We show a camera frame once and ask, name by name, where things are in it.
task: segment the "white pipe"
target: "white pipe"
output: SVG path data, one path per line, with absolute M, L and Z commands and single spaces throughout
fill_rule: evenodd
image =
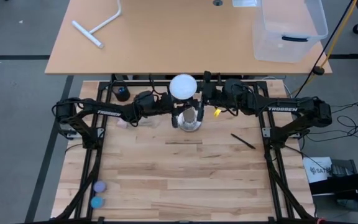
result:
M 118 11 L 115 15 L 113 15 L 112 17 L 110 17 L 108 20 L 102 22 L 100 25 L 98 25 L 97 27 L 95 27 L 93 30 L 90 31 L 91 34 L 93 34 L 94 32 L 100 30 L 100 28 L 104 27 L 106 24 L 108 24 L 109 22 L 115 20 L 117 17 L 119 17 L 121 15 L 122 9 L 121 9 L 121 0 L 117 0 L 117 5 L 118 5 Z
M 73 26 L 75 28 L 77 28 L 82 34 L 85 35 L 85 37 L 87 37 L 90 41 L 92 41 L 96 46 L 98 46 L 100 49 L 102 49 L 104 47 L 104 45 L 92 34 L 95 33 L 96 31 L 100 30 L 100 28 L 104 27 L 106 24 L 115 20 L 117 17 L 119 17 L 121 15 L 121 12 L 122 12 L 121 0 L 117 0 L 117 5 L 118 5 L 118 11 L 115 15 L 110 17 L 108 20 L 102 22 L 100 25 L 98 25 L 97 27 L 95 27 L 93 30 L 91 30 L 89 32 L 84 27 L 82 27 L 79 23 L 77 23 L 76 21 L 72 21 L 71 24 L 73 24 Z
M 86 29 L 84 29 L 84 27 L 79 25 L 79 23 L 77 23 L 76 21 L 73 21 L 73 22 L 71 22 L 71 24 L 73 24 L 73 26 L 75 28 L 77 28 L 82 34 L 85 35 L 85 37 L 87 37 L 90 41 L 92 41 L 100 49 L 102 49 L 104 47 L 104 45 L 100 41 L 98 41 L 92 34 L 90 34 L 88 31 L 86 31 Z

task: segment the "blue ball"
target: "blue ball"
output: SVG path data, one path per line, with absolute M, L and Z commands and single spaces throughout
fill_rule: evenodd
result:
M 91 199 L 91 207 L 92 208 L 101 208 L 103 206 L 103 198 L 99 196 L 95 196 Z

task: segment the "black pen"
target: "black pen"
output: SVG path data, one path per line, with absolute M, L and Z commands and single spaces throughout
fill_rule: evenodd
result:
M 231 134 L 231 136 L 235 137 L 236 139 L 240 140 L 242 143 L 246 144 L 251 149 L 256 149 L 253 145 L 249 144 L 248 142 L 241 139 L 239 136 L 236 136 L 235 134 Z

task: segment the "white ball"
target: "white ball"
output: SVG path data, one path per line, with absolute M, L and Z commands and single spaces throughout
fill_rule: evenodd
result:
M 178 100 L 189 99 L 197 91 L 197 81 L 191 75 L 177 75 L 169 84 L 169 91 Z

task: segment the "clear plastic bin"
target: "clear plastic bin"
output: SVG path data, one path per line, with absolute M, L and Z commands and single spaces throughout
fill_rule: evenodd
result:
M 321 0 L 257 0 L 256 9 L 252 39 L 258 60 L 299 62 L 328 35 Z

